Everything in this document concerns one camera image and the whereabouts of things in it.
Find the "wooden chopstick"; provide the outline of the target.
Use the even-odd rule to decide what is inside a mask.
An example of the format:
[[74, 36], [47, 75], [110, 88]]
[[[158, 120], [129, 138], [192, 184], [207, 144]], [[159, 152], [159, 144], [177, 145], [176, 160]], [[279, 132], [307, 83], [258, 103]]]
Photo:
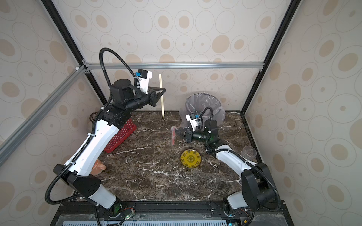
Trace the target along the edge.
[[[162, 84], [162, 74], [159, 74], [159, 86], [160, 88], [163, 88]], [[161, 96], [161, 109], [162, 109], [162, 119], [165, 119], [165, 107], [164, 107], [164, 98], [163, 95]]]

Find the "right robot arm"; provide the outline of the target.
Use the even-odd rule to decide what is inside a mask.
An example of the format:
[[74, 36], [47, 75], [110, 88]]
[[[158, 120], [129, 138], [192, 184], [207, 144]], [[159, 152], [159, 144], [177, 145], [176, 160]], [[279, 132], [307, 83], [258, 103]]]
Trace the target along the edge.
[[240, 176], [242, 190], [225, 198], [229, 211], [249, 207], [253, 211], [265, 208], [277, 212], [281, 208], [281, 198], [272, 179], [268, 166], [255, 163], [238, 154], [219, 137], [215, 120], [206, 120], [203, 128], [186, 127], [175, 133], [186, 142], [200, 141], [205, 144], [207, 154], [222, 161]]

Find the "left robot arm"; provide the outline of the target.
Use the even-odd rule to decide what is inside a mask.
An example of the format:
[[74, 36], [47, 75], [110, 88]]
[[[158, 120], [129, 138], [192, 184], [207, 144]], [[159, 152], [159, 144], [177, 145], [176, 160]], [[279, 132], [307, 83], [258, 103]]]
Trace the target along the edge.
[[56, 205], [75, 198], [71, 196], [57, 201], [51, 199], [51, 191], [61, 179], [78, 192], [77, 197], [83, 197], [96, 206], [102, 206], [112, 216], [121, 211], [120, 200], [102, 185], [99, 178], [91, 174], [92, 168], [109, 141], [130, 119], [131, 113], [146, 105], [156, 106], [166, 90], [148, 87], [146, 91], [142, 91], [127, 79], [117, 80], [109, 89], [108, 105], [97, 112], [87, 139], [64, 165], [55, 166], [53, 171], [56, 177], [45, 193], [46, 203]]

